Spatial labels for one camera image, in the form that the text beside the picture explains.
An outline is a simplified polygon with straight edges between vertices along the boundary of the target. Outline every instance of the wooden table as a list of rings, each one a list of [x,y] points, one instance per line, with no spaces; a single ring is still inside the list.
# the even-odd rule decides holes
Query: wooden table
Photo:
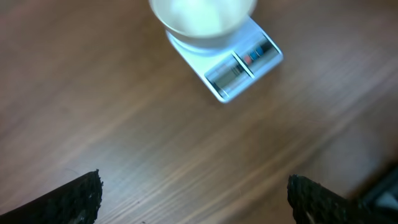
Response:
[[[284,62],[219,103],[147,1],[0,3],[0,213],[99,169],[96,223],[294,223],[398,158],[398,3],[260,1]]]

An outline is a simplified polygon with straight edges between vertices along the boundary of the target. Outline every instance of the white scale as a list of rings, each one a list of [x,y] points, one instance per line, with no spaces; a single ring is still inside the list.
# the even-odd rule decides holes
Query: white scale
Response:
[[[222,49],[192,47],[169,32],[167,37],[222,103],[230,102],[283,60],[278,46],[251,18]]]

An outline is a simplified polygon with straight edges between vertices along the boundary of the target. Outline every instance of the blue button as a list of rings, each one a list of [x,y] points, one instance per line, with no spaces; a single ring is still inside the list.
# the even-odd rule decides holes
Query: blue button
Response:
[[[250,57],[251,57],[253,60],[259,58],[259,56],[258,56],[255,52],[251,52],[251,53],[250,53]]]
[[[257,52],[257,54],[259,54],[260,56],[264,54],[264,51],[262,50],[261,47],[258,47],[258,48],[256,49],[256,52]]]

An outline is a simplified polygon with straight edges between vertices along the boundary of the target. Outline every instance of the black object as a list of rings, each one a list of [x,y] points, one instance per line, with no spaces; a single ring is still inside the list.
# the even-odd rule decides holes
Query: black object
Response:
[[[267,41],[261,45],[262,51],[266,54],[270,49],[273,49],[274,46],[270,41]]]
[[[100,208],[103,183],[89,172],[26,205],[0,216],[0,223],[92,224]]]
[[[393,224],[362,203],[350,203],[312,180],[293,175],[287,186],[288,201],[297,224]]]
[[[398,223],[398,167],[378,180],[361,201],[374,213]]]

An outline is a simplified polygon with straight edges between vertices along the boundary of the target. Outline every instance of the scale platform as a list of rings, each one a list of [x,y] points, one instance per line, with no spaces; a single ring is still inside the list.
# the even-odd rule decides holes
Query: scale platform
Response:
[[[283,61],[283,54],[269,36],[251,19],[222,49],[199,48],[167,37],[209,90],[228,103]]]

